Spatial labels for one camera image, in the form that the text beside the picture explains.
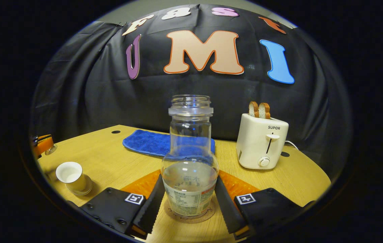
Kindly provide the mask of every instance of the toast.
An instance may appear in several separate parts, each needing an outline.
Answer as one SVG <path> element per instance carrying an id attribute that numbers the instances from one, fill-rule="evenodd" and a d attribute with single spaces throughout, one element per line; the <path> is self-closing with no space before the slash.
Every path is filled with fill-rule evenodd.
<path id="1" fill-rule="evenodd" d="M 249 104 L 249 115 L 252 117 L 259 117 L 258 103 L 255 101 L 252 101 Z"/>
<path id="2" fill-rule="evenodd" d="M 270 106 L 268 103 L 260 103 L 259 104 L 259 117 L 269 119 L 270 116 Z"/>

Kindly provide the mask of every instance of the pink letter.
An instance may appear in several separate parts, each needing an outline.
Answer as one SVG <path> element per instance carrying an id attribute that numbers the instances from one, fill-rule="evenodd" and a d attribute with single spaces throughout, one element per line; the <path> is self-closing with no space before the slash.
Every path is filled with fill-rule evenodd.
<path id="1" fill-rule="evenodd" d="M 230 17 L 237 17 L 239 14 L 235 12 L 233 9 L 228 8 L 213 8 L 211 9 L 214 15 L 218 16 L 230 16 Z"/>

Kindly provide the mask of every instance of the toaster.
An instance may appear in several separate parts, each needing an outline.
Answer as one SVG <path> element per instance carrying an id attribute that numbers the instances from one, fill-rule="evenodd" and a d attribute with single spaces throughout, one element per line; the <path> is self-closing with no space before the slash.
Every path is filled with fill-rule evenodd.
<path id="1" fill-rule="evenodd" d="M 289 124 L 275 118 L 241 115 L 236 155 L 248 169 L 272 169 L 283 149 Z"/>

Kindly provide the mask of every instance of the white cup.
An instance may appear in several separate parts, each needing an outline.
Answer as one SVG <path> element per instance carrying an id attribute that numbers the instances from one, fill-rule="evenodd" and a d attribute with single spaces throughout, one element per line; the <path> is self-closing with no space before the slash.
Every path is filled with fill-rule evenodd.
<path id="1" fill-rule="evenodd" d="M 86 176 L 83 174 L 83 169 L 76 162 L 65 162 L 60 164 L 56 169 L 58 180 L 66 184 L 66 187 L 71 192 L 82 192 L 85 190 Z"/>

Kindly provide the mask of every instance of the toaster knob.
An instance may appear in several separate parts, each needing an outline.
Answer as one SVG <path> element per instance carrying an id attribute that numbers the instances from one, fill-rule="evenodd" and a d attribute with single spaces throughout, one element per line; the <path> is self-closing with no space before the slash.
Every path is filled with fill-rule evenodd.
<path id="1" fill-rule="evenodd" d="M 260 158 L 259 160 L 258 160 L 258 165 L 260 166 L 260 167 L 264 167 L 264 166 L 267 166 L 267 165 L 269 165 L 269 163 L 270 163 L 270 158 L 268 158 L 268 157 L 262 157 L 262 158 Z"/>

